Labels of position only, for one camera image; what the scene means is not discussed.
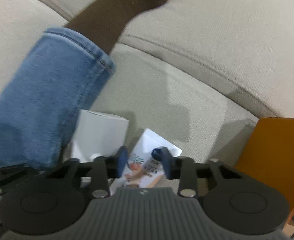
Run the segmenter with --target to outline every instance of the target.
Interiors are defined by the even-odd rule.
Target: pant leg
[[[0,96],[0,167],[54,165],[114,68],[76,31],[45,31]]]

